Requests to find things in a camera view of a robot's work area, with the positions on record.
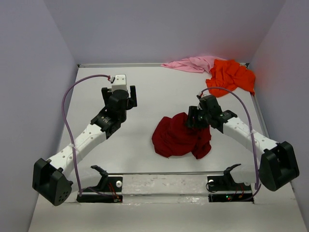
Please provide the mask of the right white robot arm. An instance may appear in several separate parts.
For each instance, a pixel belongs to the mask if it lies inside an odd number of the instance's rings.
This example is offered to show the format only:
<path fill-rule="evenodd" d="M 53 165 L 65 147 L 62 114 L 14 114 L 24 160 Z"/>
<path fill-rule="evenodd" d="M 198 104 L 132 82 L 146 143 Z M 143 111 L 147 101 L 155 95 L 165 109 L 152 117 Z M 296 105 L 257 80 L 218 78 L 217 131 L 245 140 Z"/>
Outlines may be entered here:
<path fill-rule="evenodd" d="M 239 184 L 263 185 L 277 191 L 299 177 L 293 146 L 271 140 L 245 124 L 234 112 L 223 111 L 213 95 L 199 98 L 198 106 L 190 106 L 186 126 L 192 129 L 214 128 L 234 139 L 253 154 L 253 165 L 234 164 L 225 169 L 222 184 L 234 189 Z"/>

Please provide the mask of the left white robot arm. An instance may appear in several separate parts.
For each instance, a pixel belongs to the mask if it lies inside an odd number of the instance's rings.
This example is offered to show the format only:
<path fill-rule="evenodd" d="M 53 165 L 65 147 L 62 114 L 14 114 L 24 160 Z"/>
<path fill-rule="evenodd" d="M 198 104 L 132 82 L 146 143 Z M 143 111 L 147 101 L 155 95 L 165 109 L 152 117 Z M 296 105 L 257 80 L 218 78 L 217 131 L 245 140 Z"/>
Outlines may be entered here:
<path fill-rule="evenodd" d="M 137 107 L 135 86 L 127 89 L 125 85 L 113 85 L 102 88 L 101 93 L 105 106 L 85 130 L 57 154 L 34 163 L 32 187 L 54 206 L 63 204 L 73 191 L 81 190 L 79 177 L 76 183 L 68 179 L 71 172 L 77 173 L 78 163 L 120 129 L 126 112 Z"/>

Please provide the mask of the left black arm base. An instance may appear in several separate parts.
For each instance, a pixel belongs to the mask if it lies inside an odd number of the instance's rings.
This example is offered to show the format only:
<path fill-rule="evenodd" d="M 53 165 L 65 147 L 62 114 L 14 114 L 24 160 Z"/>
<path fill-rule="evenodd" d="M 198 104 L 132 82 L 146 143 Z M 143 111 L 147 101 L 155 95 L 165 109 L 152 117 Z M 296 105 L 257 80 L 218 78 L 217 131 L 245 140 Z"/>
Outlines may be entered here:
<path fill-rule="evenodd" d="M 108 174 L 108 172 L 97 165 L 91 169 L 100 175 L 100 179 L 94 186 L 87 187 L 82 194 L 77 194 L 76 201 L 79 203 L 122 203 L 123 176 Z"/>

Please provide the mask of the dark red t shirt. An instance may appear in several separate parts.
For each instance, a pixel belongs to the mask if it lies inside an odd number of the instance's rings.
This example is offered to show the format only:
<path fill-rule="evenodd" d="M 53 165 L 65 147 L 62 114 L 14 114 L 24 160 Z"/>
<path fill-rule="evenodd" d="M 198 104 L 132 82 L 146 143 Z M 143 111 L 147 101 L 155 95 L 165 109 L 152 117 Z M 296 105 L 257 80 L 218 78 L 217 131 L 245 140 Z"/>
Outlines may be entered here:
<path fill-rule="evenodd" d="M 152 143 L 157 154 L 169 157 L 182 157 L 192 153 L 198 160 L 211 151 L 209 128 L 192 129 L 186 127 L 188 115 L 176 114 L 163 117 L 152 134 Z"/>

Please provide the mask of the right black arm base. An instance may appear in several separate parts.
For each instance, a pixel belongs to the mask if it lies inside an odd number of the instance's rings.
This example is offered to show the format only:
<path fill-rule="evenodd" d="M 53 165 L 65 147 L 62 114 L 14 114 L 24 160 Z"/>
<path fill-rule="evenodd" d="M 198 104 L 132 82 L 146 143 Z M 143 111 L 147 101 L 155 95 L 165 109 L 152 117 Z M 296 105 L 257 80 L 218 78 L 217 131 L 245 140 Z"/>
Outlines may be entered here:
<path fill-rule="evenodd" d="M 234 164 L 227 167 L 222 175 L 207 177 L 205 187 L 209 193 L 208 199 L 210 203 L 254 202 L 251 186 L 236 183 L 232 178 L 231 171 L 234 171 L 240 165 Z"/>

